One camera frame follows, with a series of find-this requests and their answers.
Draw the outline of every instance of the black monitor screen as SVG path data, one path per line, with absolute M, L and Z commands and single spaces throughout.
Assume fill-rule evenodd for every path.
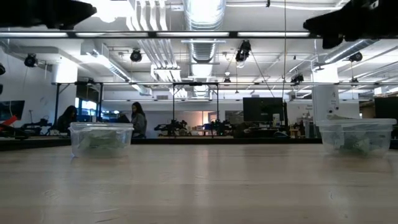
M 268 122 L 273 120 L 274 114 L 284 120 L 282 98 L 243 98 L 244 121 Z
M 398 119 L 398 97 L 375 98 L 376 118 Z
M 0 121 L 10 119 L 12 116 L 17 116 L 18 120 L 22 119 L 22 112 L 24 111 L 25 101 L 0 101 Z

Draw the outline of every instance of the clear plastic container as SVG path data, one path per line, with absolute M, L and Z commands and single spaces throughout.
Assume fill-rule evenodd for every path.
M 112 158 L 127 155 L 134 128 L 121 123 L 71 123 L 69 130 L 75 157 Z
M 382 157 L 390 148 L 395 119 L 341 119 L 317 123 L 330 154 Z

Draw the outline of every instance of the dark hair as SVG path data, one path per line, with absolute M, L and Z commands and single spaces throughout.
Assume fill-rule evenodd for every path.
M 144 110 L 142 110 L 142 106 L 141 106 L 140 103 L 135 102 L 135 103 L 133 103 L 133 104 L 131 105 L 131 107 L 132 107 L 133 105 L 136 106 L 136 108 L 137 108 L 136 113 L 140 113 L 140 114 L 142 114 L 142 115 L 145 116 Z
M 66 119 L 72 119 L 72 121 L 76 121 L 77 120 L 77 109 L 75 108 L 75 106 L 70 105 L 65 110 L 65 112 L 63 112 L 62 116 Z

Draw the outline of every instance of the red object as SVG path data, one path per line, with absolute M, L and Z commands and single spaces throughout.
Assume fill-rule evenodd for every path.
M 12 116 L 10 119 L 8 119 L 7 121 L 3 122 L 2 124 L 10 126 L 12 125 L 14 122 L 16 122 L 18 120 L 17 116 Z

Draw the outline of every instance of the wooden table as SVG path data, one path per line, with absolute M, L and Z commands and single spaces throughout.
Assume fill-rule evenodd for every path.
M 0 223 L 398 223 L 397 169 L 397 152 L 344 159 L 321 145 L 2 152 Z

